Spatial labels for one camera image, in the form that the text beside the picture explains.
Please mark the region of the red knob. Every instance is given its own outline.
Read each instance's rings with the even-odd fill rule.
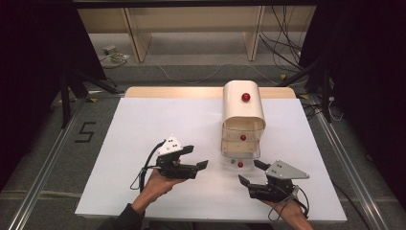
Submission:
[[[251,96],[248,93],[243,93],[242,96],[241,96],[241,99],[242,99],[243,102],[247,103],[247,102],[250,101]]]

